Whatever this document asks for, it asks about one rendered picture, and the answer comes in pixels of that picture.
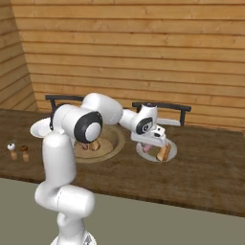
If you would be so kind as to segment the white-topped wooden shaker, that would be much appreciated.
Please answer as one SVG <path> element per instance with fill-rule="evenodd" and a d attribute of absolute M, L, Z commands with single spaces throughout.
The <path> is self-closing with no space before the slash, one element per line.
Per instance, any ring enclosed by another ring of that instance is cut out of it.
<path fill-rule="evenodd" d="M 15 151 L 15 144 L 14 143 L 8 144 L 7 148 L 10 151 L 11 158 L 14 161 L 17 160 L 17 153 Z"/>

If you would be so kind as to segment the brown-topped wooden shaker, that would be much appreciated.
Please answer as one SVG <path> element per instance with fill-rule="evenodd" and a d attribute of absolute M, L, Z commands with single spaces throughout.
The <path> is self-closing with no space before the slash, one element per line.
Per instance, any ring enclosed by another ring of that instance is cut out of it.
<path fill-rule="evenodd" d="M 28 147 L 26 145 L 21 145 L 20 151 L 22 152 L 24 162 L 29 162 L 30 161 L 30 155 L 28 153 Z"/>

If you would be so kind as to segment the brown wooden bowl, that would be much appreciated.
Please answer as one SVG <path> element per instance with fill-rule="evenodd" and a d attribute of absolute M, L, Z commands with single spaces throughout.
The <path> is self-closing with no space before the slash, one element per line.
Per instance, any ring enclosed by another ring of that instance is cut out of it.
<path fill-rule="evenodd" d="M 93 151 L 87 150 L 75 144 L 75 156 L 78 163 L 94 164 L 109 160 L 116 156 L 124 147 L 125 138 L 122 129 L 118 125 L 105 125 L 98 138 L 100 149 Z"/>

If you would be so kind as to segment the tan hot dog bun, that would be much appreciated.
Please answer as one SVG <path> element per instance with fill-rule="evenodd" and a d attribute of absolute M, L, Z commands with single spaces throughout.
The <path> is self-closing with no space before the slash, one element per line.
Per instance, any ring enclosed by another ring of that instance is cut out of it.
<path fill-rule="evenodd" d="M 165 145 L 165 146 L 163 146 L 163 147 L 159 150 L 159 152 L 157 153 L 156 158 L 157 158 L 160 162 L 166 161 L 166 160 L 168 159 L 168 155 L 169 155 L 170 149 L 171 149 L 171 146 L 170 146 L 170 145 Z"/>
<path fill-rule="evenodd" d="M 95 140 L 94 142 L 92 142 L 91 144 L 89 144 L 89 149 L 93 150 L 93 151 L 97 151 L 100 149 L 100 143 L 98 140 Z"/>

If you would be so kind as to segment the white plate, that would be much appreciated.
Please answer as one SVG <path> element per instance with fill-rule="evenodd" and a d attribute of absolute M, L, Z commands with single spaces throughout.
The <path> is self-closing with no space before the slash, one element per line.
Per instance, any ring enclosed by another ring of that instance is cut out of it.
<path fill-rule="evenodd" d="M 170 152 L 168 154 L 167 160 L 171 161 L 177 155 L 177 145 L 171 140 L 167 140 L 167 143 L 170 144 Z M 148 152 L 144 152 L 142 144 L 136 144 L 137 153 L 150 162 L 159 163 L 159 160 L 157 159 L 157 153 L 159 150 L 159 147 L 153 146 Z"/>
<path fill-rule="evenodd" d="M 30 128 L 30 133 L 36 138 L 45 138 L 53 131 L 54 124 L 50 117 L 35 122 Z M 55 132 L 63 133 L 61 129 L 56 129 Z"/>

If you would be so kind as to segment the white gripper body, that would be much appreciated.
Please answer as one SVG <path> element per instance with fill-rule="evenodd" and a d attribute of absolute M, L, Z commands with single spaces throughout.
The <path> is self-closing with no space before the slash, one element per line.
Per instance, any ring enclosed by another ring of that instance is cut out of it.
<path fill-rule="evenodd" d="M 132 132 L 131 140 L 138 143 L 162 147 L 166 144 L 166 135 L 163 135 L 162 137 L 155 137 L 155 136 L 139 135 Z"/>

